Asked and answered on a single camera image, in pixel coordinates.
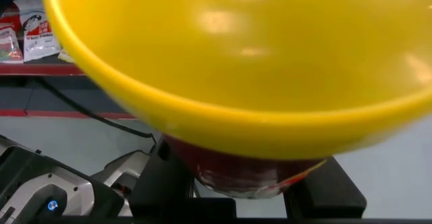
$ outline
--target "yellow bowl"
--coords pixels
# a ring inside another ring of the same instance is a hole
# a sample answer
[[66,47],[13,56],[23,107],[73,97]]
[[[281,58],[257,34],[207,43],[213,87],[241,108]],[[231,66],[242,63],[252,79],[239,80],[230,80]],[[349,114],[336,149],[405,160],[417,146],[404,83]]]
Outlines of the yellow bowl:
[[119,104],[220,152],[306,159],[432,106],[432,0],[44,0]]

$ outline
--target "black cable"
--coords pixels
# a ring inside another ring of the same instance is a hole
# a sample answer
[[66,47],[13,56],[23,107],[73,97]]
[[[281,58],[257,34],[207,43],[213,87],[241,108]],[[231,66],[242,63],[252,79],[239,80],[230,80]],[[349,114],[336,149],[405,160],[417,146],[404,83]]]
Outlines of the black cable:
[[107,125],[110,125],[112,127],[115,127],[119,130],[123,130],[127,133],[134,134],[136,136],[140,136],[143,138],[151,138],[153,140],[154,146],[156,146],[157,142],[155,137],[152,133],[144,133],[138,130],[134,130],[132,128],[126,127],[124,125],[121,125],[119,123],[112,122],[111,120],[105,119],[104,117],[101,117],[97,115],[96,113],[93,113],[92,111],[88,110],[87,108],[83,107],[82,105],[79,105],[78,103],[75,103],[72,99],[68,98],[66,95],[58,91],[54,86],[50,85],[47,81],[45,81],[43,78],[37,77],[36,82],[38,82],[41,86],[43,86],[45,89],[47,89],[50,93],[55,95],[57,98],[62,100],[64,103],[69,105],[71,108],[77,110],[78,112],[82,113],[83,115],[89,116],[90,118],[93,118],[95,120],[99,120],[102,123],[106,123]]

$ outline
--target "blue light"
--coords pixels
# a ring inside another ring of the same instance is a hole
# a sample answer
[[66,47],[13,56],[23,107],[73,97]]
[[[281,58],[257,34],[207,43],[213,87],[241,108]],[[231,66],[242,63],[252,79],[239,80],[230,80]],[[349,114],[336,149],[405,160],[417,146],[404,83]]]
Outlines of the blue light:
[[52,200],[50,203],[48,203],[48,209],[50,211],[54,211],[57,208],[57,201]]

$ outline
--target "snack bag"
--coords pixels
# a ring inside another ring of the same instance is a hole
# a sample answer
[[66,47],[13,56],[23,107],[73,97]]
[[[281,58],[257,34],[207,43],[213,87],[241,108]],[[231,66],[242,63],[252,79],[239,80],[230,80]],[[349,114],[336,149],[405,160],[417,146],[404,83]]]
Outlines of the snack bag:
[[24,29],[24,62],[59,53],[59,41],[55,38],[42,0],[16,0],[20,21]]
[[61,50],[61,52],[59,54],[59,59],[62,59],[62,60],[69,62],[69,63],[75,63],[74,58],[70,57],[69,53],[65,49]]
[[0,24],[0,63],[23,63],[15,30],[11,24]]
[[6,10],[0,15],[0,24],[10,24],[13,30],[18,33],[21,28],[20,10],[15,3],[6,7]]

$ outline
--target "white package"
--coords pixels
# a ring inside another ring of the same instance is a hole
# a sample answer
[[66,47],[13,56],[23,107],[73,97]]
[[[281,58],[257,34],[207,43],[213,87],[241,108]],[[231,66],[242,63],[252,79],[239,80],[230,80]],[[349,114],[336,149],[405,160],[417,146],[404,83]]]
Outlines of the white package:
[[24,29],[24,61],[40,59],[60,53],[61,47],[54,36],[42,0],[16,0]]
[[59,59],[62,59],[69,63],[75,63],[75,59],[70,57],[70,54],[63,48],[59,54]]

